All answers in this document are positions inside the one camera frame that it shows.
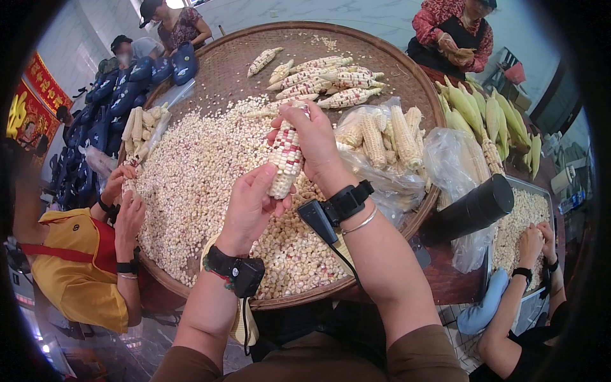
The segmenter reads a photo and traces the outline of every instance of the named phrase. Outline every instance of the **light blue cloth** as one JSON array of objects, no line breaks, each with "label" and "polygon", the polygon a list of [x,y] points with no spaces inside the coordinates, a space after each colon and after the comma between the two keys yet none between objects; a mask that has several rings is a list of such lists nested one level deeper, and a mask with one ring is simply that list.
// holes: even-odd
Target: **light blue cloth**
[{"label": "light blue cloth", "polygon": [[456,319],[458,330],[463,334],[477,334],[485,328],[499,308],[500,298],[509,284],[509,276],[503,268],[499,268],[488,283],[488,290],[479,305],[468,307],[460,312]]}]

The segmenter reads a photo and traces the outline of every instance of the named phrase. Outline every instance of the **red banner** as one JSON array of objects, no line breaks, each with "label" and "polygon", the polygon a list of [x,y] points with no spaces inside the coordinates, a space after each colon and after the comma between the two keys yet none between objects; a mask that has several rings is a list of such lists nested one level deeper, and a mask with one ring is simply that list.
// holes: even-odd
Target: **red banner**
[{"label": "red banner", "polygon": [[38,52],[34,52],[23,73],[32,84],[32,90],[39,95],[40,99],[53,113],[57,112],[57,108],[62,105],[70,110],[73,104],[72,100],[55,82]]},{"label": "red banner", "polygon": [[26,151],[36,150],[41,142],[44,147],[46,141],[43,156],[34,157],[34,162],[42,165],[58,126],[59,121],[40,103],[22,79],[10,107],[7,136],[19,142]]}]

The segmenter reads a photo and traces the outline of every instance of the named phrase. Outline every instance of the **silver bangle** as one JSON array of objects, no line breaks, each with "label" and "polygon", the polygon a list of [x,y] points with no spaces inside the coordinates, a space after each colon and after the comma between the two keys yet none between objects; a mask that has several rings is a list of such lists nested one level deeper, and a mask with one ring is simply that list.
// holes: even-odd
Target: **silver bangle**
[{"label": "silver bangle", "polygon": [[138,276],[127,276],[126,274],[123,274],[123,273],[117,273],[117,274],[124,279],[138,280]]},{"label": "silver bangle", "polygon": [[373,219],[373,217],[376,216],[377,212],[378,212],[378,206],[374,204],[373,205],[373,212],[371,213],[371,215],[369,215],[369,217],[367,219],[365,219],[364,222],[360,223],[358,226],[356,226],[353,229],[349,229],[349,230],[342,229],[342,235],[345,235],[345,234],[350,233],[350,232],[354,232],[357,229],[366,226],[367,223],[369,223]]}]

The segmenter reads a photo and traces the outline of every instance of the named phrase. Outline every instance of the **red apron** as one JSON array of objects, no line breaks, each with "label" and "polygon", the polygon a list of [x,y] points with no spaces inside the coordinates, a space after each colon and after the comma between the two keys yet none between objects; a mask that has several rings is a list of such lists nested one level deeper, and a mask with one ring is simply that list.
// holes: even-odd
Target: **red apron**
[{"label": "red apron", "polygon": [[[40,221],[41,224],[49,224],[73,216]],[[106,223],[91,219],[98,231],[98,250],[95,255],[81,251],[65,248],[52,248],[36,244],[20,244],[21,250],[26,255],[50,255],[61,259],[92,263],[95,268],[112,274],[117,274],[117,255],[114,247],[114,229]],[[140,290],[140,302],[143,309],[153,313],[171,314],[176,308],[185,304],[186,300],[166,289],[141,265],[138,271],[138,289]]]}]

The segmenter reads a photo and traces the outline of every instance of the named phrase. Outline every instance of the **yellow shirt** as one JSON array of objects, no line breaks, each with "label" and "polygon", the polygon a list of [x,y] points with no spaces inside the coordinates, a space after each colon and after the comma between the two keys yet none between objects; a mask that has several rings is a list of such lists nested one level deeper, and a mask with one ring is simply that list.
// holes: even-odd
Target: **yellow shirt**
[{"label": "yellow shirt", "polygon": [[[49,223],[44,246],[97,253],[99,236],[89,208],[67,212],[49,211],[39,221],[70,216]],[[127,332],[127,307],[117,289],[117,275],[92,263],[73,262],[51,255],[37,255],[32,275],[42,293],[67,319]]]}]

